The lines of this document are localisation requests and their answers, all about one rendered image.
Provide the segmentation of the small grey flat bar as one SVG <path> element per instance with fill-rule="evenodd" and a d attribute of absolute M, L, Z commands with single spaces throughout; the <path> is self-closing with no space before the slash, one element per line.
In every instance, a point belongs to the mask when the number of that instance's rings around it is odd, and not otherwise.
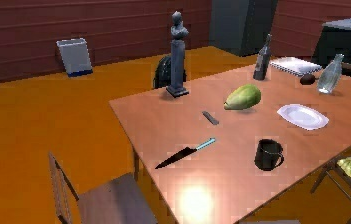
<path fill-rule="evenodd" d="M 202 111 L 202 114 L 204 115 L 204 117 L 213 125 L 218 125 L 219 121 L 217 119 L 215 119 L 209 112 L 207 111 Z"/>

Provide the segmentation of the black backpack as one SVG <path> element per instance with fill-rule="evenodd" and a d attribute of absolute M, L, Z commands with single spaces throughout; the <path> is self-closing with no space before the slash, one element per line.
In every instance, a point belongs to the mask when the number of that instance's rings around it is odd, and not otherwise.
<path fill-rule="evenodd" d="M 171 56 L 160 59 L 153 78 L 153 88 L 162 88 L 171 84 Z"/>

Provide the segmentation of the black blade kitchen knife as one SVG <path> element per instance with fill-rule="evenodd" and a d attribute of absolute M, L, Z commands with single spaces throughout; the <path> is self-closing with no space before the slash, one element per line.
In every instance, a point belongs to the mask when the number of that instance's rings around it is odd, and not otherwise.
<path fill-rule="evenodd" d="M 215 142 L 216 142 L 215 138 L 209 138 L 208 140 L 206 140 L 198 145 L 195 145 L 193 147 L 187 146 L 187 147 L 183 148 L 182 150 L 172 154 L 170 157 L 168 157 L 167 159 L 165 159 L 161 163 L 159 163 L 156 166 L 156 169 L 161 169 L 161 168 L 167 167 L 173 163 L 176 163 L 177 161 L 182 160 L 182 159 L 190 156 L 191 154 L 208 147 L 209 145 L 211 145 Z"/>

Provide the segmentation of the brown wooden table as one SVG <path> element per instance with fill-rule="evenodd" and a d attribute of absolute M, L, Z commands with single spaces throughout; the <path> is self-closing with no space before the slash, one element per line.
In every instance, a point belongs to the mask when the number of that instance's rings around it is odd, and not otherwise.
<path fill-rule="evenodd" d="M 256 84 L 259 104 L 246 111 L 225 110 L 227 96 L 253 82 L 253 71 L 246 66 L 188 81 L 188 94 L 179 98 L 156 89 L 110 103 L 178 224 L 235 224 L 351 146 L 350 77 L 342 77 L 327 95 L 270 68 Z M 277 113 L 289 104 L 310 107 L 329 122 L 311 131 L 291 124 Z M 211 124 L 202 111 L 219 124 Z M 156 169 L 172 154 L 209 138 L 216 142 Z M 283 147 L 284 162 L 272 171 L 254 163 L 261 139 Z"/>

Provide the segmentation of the green papaya fruit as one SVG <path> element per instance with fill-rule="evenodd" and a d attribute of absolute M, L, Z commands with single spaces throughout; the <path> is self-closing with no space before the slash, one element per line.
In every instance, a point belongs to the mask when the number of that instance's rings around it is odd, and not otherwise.
<path fill-rule="evenodd" d="M 225 110 L 244 110 L 261 101 L 261 91 L 252 84 L 246 84 L 233 91 L 224 102 Z"/>

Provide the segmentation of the dark wine bottle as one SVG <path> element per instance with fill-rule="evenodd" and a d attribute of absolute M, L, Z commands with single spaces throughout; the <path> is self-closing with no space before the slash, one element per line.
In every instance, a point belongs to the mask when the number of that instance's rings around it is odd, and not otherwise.
<path fill-rule="evenodd" d="M 267 69 L 268 69 L 268 65 L 271 57 L 271 49 L 270 49 L 271 37 L 272 37 L 271 34 L 267 35 L 265 44 L 258 53 L 255 70 L 253 74 L 253 78 L 255 80 L 264 80 L 266 77 L 266 73 L 267 73 Z"/>

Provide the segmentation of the black mug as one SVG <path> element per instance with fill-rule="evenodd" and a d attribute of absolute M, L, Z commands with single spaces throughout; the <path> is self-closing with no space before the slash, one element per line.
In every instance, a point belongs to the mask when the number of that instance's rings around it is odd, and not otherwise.
<path fill-rule="evenodd" d="M 258 142 L 254 163 L 263 171 L 272 171 L 284 162 L 283 147 L 272 139 L 261 139 Z"/>

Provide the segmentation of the dark grey cabinet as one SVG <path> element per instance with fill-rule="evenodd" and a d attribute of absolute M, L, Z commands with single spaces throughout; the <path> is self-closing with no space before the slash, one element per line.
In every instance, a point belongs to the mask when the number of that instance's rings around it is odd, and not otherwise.
<path fill-rule="evenodd" d="M 271 31 L 278 0 L 212 0 L 209 45 L 248 56 Z"/>

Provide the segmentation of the brown wooden chair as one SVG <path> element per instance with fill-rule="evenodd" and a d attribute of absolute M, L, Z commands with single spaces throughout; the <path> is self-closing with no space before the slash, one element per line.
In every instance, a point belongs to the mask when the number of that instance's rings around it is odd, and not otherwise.
<path fill-rule="evenodd" d="M 80 215 L 80 224 L 158 224 L 131 173 L 78 194 L 55 156 L 48 153 L 56 216 L 60 224 L 74 224 L 70 191 Z"/>

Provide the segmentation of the grey white bin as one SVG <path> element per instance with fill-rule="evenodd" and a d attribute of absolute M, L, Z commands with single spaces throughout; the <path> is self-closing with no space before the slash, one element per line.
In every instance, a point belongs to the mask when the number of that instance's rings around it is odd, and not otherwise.
<path fill-rule="evenodd" d="M 69 77 L 91 74 L 91 65 L 87 42 L 84 38 L 60 40 L 56 42 L 65 71 Z"/>

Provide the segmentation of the white oval plate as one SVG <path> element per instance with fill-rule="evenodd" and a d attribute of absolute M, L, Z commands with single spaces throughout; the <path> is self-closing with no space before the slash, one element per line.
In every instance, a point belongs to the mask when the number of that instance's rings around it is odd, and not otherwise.
<path fill-rule="evenodd" d="M 323 128 L 329 122 L 320 112 L 301 104 L 284 105 L 277 113 L 291 124 L 309 131 Z"/>

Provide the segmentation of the white spiral notebook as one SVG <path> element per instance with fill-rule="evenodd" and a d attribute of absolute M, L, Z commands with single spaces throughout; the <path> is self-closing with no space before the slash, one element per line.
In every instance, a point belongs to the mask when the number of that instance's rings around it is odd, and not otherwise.
<path fill-rule="evenodd" d="M 272 60 L 270 65 L 296 76 L 312 74 L 322 69 L 318 64 L 308 62 L 296 57 L 283 57 Z"/>

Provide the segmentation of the dark brown round fruit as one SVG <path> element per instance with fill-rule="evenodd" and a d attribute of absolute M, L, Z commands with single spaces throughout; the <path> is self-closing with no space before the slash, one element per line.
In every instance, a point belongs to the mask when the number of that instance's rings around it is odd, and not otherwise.
<path fill-rule="evenodd" d="M 312 85 L 316 81 L 316 77 L 312 74 L 306 74 L 300 78 L 302 85 Z"/>

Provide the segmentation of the clear glass bottle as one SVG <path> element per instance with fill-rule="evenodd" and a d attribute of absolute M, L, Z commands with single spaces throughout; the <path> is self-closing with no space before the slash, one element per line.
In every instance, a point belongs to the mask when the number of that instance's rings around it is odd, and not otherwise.
<path fill-rule="evenodd" d="M 336 54 L 334 59 L 321 73 L 317 83 L 317 90 L 320 93 L 331 94 L 335 89 L 342 75 L 343 58 L 343 54 Z"/>

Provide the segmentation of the black counter cabinet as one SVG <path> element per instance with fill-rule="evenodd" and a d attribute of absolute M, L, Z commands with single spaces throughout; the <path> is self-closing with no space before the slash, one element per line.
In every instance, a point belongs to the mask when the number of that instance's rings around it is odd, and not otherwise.
<path fill-rule="evenodd" d="M 344 55 L 342 73 L 351 77 L 351 18 L 323 24 L 311 61 L 326 67 L 336 54 Z"/>

